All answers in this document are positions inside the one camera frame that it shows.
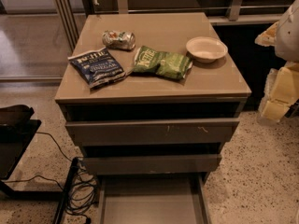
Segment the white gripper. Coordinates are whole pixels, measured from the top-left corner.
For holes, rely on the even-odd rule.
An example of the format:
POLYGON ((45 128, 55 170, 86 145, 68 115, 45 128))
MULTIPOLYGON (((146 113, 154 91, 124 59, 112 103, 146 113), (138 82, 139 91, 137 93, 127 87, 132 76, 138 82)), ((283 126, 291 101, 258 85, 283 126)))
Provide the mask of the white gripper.
POLYGON ((265 119, 280 121, 291 105, 299 99, 299 63, 286 62, 271 68, 264 85, 259 109, 265 119))

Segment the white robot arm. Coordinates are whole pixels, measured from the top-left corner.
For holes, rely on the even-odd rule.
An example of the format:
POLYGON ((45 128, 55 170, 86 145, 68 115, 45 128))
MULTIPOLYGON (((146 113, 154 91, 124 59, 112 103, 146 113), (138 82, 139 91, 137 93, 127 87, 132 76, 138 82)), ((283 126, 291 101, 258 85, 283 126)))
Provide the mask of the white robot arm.
POLYGON ((299 0, 290 5, 279 21, 259 34, 255 43, 272 46, 276 56, 286 62, 278 70, 270 70, 259 106, 262 119, 280 122, 299 100, 299 0))

